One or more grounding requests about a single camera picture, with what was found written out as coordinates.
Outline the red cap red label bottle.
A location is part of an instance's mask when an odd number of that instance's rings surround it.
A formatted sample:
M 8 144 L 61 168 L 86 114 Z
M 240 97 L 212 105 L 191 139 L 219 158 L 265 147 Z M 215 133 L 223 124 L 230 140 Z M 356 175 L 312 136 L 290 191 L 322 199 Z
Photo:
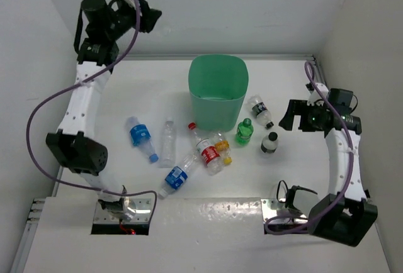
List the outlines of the red cap red label bottle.
M 221 172 L 224 163 L 209 135 L 205 131 L 199 129 L 194 122 L 191 122 L 188 125 L 188 129 L 190 131 L 192 145 L 202 159 L 202 162 L 205 164 L 208 173 L 211 176 L 214 176 Z

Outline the white cap blue label bottle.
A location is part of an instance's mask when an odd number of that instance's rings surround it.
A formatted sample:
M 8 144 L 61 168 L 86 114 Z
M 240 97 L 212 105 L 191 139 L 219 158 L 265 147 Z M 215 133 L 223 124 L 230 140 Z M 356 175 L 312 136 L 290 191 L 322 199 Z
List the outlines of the white cap blue label bottle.
M 162 182 L 158 192 L 160 198 L 165 199 L 178 191 L 185 182 L 195 173 L 200 165 L 199 157 L 195 153 L 189 153 L 179 161 L 168 173 Z

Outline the clear unlabelled plastic bottle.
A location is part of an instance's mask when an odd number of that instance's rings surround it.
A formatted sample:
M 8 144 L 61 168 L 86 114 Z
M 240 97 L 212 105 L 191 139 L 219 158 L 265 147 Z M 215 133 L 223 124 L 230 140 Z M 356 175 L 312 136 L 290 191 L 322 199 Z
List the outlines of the clear unlabelled plastic bottle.
M 176 125 L 172 117 L 168 117 L 164 122 L 161 134 L 159 166 L 170 168 L 176 161 Z

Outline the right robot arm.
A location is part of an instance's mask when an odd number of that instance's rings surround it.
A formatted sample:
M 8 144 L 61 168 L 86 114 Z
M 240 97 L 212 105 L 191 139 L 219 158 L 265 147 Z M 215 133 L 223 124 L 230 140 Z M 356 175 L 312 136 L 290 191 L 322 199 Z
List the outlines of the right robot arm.
M 294 117 L 299 116 L 299 130 L 323 132 L 329 154 L 328 194 L 319 199 L 311 189 L 292 186 L 287 191 L 285 206 L 308 218 L 309 234 L 355 247 L 378 216 L 377 207 L 368 202 L 361 183 L 361 120 L 352 114 L 351 102 L 356 97 L 352 91 L 331 89 L 326 97 L 337 115 L 314 91 L 307 101 L 290 100 L 279 126 L 290 131 Z

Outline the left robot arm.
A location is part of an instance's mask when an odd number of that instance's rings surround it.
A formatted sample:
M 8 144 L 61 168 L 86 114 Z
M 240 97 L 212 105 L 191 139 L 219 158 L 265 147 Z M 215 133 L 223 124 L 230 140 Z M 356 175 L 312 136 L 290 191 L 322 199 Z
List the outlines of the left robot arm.
M 74 38 L 77 87 L 57 131 L 46 137 L 46 145 L 58 163 L 99 188 L 101 208 L 120 221 L 135 216 L 135 205 L 125 196 L 125 186 L 106 181 L 101 175 L 108 151 L 94 140 L 94 127 L 101 94 L 113 71 L 100 76 L 96 73 L 116 60 L 116 42 L 128 30 L 138 27 L 141 33 L 149 33 L 154 29 L 161 11 L 150 8 L 145 0 L 139 0 L 139 5 L 137 11 L 125 0 L 81 2 Z

